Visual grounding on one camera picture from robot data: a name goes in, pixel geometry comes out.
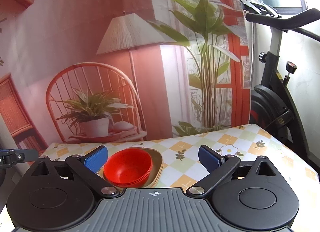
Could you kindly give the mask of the green square plate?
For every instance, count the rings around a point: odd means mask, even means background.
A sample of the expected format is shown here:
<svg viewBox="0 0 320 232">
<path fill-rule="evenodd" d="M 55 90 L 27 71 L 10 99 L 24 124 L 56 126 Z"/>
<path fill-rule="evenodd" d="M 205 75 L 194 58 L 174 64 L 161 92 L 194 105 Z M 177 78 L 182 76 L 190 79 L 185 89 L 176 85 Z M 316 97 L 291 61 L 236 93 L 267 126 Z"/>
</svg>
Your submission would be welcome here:
<svg viewBox="0 0 320 232">
<path fill-rule="evenodd" d="M 155 149 L 129 148 L 128 188 L 152 188 L 163 170 L 162 155 Z"/>
</svg>

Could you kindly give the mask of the printed room backdrop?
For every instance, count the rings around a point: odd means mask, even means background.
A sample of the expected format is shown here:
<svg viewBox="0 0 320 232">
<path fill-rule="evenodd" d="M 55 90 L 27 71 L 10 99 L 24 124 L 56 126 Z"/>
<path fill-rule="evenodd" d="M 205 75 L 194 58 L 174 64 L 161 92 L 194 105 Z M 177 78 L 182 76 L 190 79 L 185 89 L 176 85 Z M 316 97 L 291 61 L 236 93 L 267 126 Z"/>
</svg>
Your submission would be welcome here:
<svg viewBox="0 0 320 232">
<path fill-rule="evenodd" d="M 17 147 L 246 124 L 240 0 L 1 0 L 1 131 Z"/>
</svg>

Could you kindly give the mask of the floral checkered tablecloth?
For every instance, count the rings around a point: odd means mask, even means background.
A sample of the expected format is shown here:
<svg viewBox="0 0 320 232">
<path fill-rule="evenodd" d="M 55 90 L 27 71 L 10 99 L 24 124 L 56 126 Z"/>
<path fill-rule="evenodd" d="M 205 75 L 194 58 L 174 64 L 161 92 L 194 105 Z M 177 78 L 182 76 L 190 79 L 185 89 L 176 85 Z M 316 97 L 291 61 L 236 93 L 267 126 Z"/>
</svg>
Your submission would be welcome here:
<svg viewBox="0 0 320 232">
<path fill-rule="evenodd" d="M 290 185 L 318 182 L 318 175 L 312 167 L 255 124 L 184 137 L 107 143 L 105 147 L 108 156 L 132 147 L 154 150 L 162 163 L 162 171 L 158 171 L 155 178 L 159 187 L 186 189 L 210 172 L 201 162 L 213 161 L 213 166 L 217 167 L 228 155 L 244 161 L 266 156 Z"/>
</svg>

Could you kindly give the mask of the small red bowl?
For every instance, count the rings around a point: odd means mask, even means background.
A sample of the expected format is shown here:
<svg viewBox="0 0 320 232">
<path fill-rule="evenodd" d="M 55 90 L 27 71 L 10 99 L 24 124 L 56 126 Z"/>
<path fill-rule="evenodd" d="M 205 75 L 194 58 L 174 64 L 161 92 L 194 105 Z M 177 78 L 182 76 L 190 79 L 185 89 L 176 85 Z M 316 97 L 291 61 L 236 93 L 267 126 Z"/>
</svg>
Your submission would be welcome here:
<svg viewBox="0 0 320 232">
<path fill-rule="evenodd" d="M 104 177 L 113 185 L 121 188 L 140 188 L 149 178 L 151 171 L 137 171 L 134 169 L 125 169 L 120 172 L 107 172 L 104 170 Z"/>
</svg>

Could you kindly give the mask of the large red bowl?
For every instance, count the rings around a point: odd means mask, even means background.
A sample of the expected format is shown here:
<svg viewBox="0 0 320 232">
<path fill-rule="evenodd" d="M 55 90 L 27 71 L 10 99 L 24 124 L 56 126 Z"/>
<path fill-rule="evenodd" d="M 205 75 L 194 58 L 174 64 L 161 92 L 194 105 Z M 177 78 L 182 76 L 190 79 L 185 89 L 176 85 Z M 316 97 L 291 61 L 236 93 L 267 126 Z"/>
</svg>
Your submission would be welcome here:
<svg viewBox="0 0 320 232">
<path fill-rule="evenodd" d="M 104 165 L 104 170 L 107 172 L 120 172 L 121 170 L 129 169 L 129 149 L 119 151 L 112 155 Z"/>
</svg>

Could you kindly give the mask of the black exercise bike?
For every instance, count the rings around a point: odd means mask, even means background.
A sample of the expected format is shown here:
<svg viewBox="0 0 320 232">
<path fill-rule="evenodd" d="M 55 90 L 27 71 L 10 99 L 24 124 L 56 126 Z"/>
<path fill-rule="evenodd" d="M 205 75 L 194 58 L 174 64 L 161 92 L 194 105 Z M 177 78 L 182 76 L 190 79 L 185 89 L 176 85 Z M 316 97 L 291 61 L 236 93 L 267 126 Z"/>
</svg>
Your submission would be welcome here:
<svg viewBox="0 0 320 232">
<path fill-rule="evenodd" d="M 278 71 L 278 62 L 284 32 L 294 31 L 319 41 L 318 35 L 303 29 L 305 25 L 319 20 L 319 10 L 304 7 L 297 15 L 284 19 L 274 7 L 262 0 L 240 1 L 248 22 L 253 26 L 268 26 L 272 32 L 269 51 L 259 54 L 259 61 L 265 66 L 260 84 L 251 91 L 250 122 L 265 129 L 318 170 L 319 159 L 310 153 L 302 121 L 287 88 L 290 76 L 297 67 L 287 62 L 287 75 L 282 77 Z"/>
</svg>

